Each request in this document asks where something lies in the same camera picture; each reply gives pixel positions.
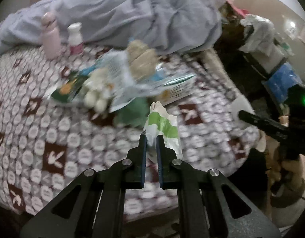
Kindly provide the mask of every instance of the blue package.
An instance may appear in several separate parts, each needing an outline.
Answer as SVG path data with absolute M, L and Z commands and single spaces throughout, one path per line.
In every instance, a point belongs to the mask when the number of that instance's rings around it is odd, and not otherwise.
M 288 89 L 296 84 L 302 84 L 302 81 L 291 64 L 286 62 L 265 83 L 278 103 L 283 103 L 288 98 Z

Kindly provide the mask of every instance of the snack bag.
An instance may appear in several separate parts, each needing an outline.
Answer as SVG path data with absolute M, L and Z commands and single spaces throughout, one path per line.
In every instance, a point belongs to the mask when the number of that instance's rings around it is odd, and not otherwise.
M 157 163 L 156 138 L 158 135 L 163 135 L 165 146 L 173 149 L 177 158 L 182 159 L 177 117 L 168 114 L 159 101 L 151 104 L 150 114 L 142 133 L 147 137 L 149 146 L 147 156 L 152 162 Z

